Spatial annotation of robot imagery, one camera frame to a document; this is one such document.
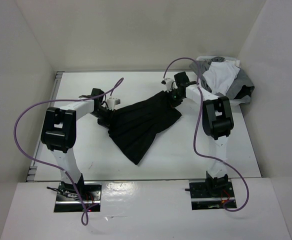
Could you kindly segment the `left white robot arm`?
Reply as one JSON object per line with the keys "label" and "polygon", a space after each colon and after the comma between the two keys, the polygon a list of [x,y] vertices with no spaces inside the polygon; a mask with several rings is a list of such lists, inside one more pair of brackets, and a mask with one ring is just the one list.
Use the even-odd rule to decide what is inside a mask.
{"label": "left white robot arm", "polygon": [[78,100],[62,107],[46,110],[41,132],[41,142],[54,156],[61,175],[61,191],[74,200],[86,193],[83,174],[80,172],[74,154],[77,139],[77,121],[87,114],[95,116],[102,125],[110,125],[111,115],[121,100],[93,88],[90,95],[81,95]]}

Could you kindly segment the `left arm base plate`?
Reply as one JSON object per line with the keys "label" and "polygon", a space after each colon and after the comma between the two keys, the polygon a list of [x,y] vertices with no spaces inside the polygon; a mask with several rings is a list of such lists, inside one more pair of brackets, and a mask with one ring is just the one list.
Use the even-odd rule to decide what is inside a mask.
{"label": "left arm base plate", "polygon": [[[73,213],[83,212],[84,208],[75,190],[62,190],[62,184],[58,187],[46,187],[56,193],[54,212]],[[102,185],[100,183],[85,184],[81,198],[88,212],[99,212],[101,209]]]}

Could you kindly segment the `black pleated skirt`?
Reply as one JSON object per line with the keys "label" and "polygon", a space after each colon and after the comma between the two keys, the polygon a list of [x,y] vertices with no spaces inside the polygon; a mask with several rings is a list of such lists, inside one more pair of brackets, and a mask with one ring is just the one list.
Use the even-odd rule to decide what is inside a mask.
{"label": "black pleated skirt", "polygon": [[171,106],[167,93],[117,109],[108,134],[121,152],[135,165],[143,159],[158,133],[170,128],[182,114]]}

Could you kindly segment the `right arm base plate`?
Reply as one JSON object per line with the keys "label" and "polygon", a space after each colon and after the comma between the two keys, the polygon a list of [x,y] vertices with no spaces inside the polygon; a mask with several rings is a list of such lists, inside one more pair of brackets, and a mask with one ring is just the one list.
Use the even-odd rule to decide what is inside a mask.
{"label": "right arm base plate", "polygon": [[192,210],[223,209],[224,205],[229,209],[237,208],[231,181],[213,190],[209,190],[204,181],[190,181],[184,191],[190,194]]}

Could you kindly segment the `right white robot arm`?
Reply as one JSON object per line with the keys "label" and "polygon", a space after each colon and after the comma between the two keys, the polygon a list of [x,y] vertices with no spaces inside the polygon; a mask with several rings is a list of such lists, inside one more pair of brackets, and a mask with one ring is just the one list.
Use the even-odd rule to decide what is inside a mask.
{"label": "right white robot arm", "polygon": [[227,143],[234,120],[231,104],[226,96],[217,96],[205,90],[196,81],[190,81],[185,72],[180,72],[174,79],[164,78],[172,105],[180,105],[183,99],[189,99],[201,107],[201,123],[204,133],[209,137],[209,156],[214,160],[206,171],[201,193],[216,198],[229,183],[225,162],[227,161]]}

